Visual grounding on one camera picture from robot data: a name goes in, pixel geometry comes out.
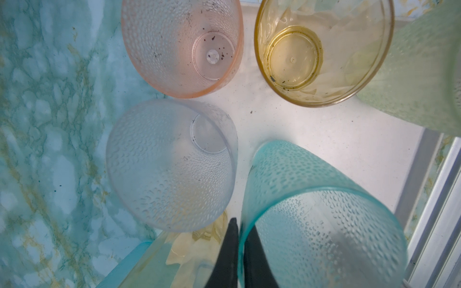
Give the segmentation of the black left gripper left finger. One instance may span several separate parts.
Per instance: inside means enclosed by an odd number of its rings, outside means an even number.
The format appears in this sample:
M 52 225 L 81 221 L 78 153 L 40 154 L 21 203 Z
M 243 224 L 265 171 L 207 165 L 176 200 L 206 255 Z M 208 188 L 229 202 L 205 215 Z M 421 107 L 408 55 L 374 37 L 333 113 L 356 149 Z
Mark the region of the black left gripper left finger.
M 205 288 L 238 287 L 238 246 L 239 230 L 237 219 L 230 220 L 217 262 Z

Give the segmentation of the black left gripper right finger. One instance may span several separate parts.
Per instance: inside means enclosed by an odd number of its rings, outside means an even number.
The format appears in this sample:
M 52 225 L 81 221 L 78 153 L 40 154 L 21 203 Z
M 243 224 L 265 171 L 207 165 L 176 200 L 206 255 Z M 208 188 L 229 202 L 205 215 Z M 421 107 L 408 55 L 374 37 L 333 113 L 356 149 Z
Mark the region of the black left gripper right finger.
M 245 288 L 279 287 L 271 272 L 256 226 L 244 243 L 243 266 Z

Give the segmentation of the teal dimpled tall cup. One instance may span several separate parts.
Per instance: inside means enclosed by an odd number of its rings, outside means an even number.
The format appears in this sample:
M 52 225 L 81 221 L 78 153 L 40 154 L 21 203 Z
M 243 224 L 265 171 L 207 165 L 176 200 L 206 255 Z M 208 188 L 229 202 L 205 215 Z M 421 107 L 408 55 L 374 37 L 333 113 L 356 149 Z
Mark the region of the teal dimpled tall cup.
M 263 144 L 247 178 L 239 261 L 258 235 L 281 288 L 398 288 L 407 244 L 395 215 L 323 159 Z

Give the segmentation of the short clear dimpled cup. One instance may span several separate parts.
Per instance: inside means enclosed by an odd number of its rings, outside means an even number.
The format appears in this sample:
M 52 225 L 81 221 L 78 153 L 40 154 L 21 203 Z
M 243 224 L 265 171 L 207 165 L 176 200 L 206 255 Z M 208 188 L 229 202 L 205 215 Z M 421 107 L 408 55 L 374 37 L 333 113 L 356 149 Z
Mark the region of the short clear dimpled cup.
M 110 132 L 110 184 L 141 222 L 169 232 L 204 228 L 232 197 L 238 136 L 230 116 L 193 100 L 159 99 L 126 112 Z

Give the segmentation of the short yellow cup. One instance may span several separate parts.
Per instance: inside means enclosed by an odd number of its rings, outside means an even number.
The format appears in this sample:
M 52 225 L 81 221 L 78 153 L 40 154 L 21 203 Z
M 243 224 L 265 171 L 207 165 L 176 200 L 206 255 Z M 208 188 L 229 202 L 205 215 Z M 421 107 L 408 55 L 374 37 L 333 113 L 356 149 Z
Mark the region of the short yellow cup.
M 381 68 L 394 18 L 392 1 L 262 1 L 256 61 L 283 99 L 309 108 L 338 104 Z

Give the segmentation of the short pink dimpled cup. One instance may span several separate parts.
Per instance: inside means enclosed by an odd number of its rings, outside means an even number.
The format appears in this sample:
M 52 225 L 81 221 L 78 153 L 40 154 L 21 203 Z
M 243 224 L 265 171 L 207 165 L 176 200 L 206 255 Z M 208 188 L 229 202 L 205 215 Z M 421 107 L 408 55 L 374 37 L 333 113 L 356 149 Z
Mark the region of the short pink dimpled cup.
M 223 88 L 243 57 L 240 1 L 123 1 L 121 28 L 136 71 L 175 98 Z

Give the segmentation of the short green cup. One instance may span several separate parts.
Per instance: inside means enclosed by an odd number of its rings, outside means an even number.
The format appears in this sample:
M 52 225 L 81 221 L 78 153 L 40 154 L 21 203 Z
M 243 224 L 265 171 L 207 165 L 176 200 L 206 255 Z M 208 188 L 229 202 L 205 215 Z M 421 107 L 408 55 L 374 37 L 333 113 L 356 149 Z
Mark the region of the short green cup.
M 359 99 L 391 116 L 461 135 L 461 3 L 443 1 L 399 29 Z

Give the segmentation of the yellow tall glass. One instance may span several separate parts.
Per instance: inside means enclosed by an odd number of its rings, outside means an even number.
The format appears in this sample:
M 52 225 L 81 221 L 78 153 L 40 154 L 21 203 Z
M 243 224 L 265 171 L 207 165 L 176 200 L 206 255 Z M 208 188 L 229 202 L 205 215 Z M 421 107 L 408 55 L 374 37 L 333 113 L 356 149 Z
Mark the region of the yellow tall glass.
M 121 288 L 203 288 L 228 229 L 227 212 L 193 232 L 163 232 L 121 282 Z

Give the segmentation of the blue tall dimpled cup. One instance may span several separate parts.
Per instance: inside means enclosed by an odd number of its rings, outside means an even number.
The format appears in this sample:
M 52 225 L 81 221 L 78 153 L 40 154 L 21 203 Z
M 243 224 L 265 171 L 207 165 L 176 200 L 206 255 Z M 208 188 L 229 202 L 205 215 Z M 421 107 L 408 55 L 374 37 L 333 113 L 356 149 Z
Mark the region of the blue tall dimpled cup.
M 96 288 L 117 288 L 138 263 L 152 241 L 145 241 L 132 250 Z

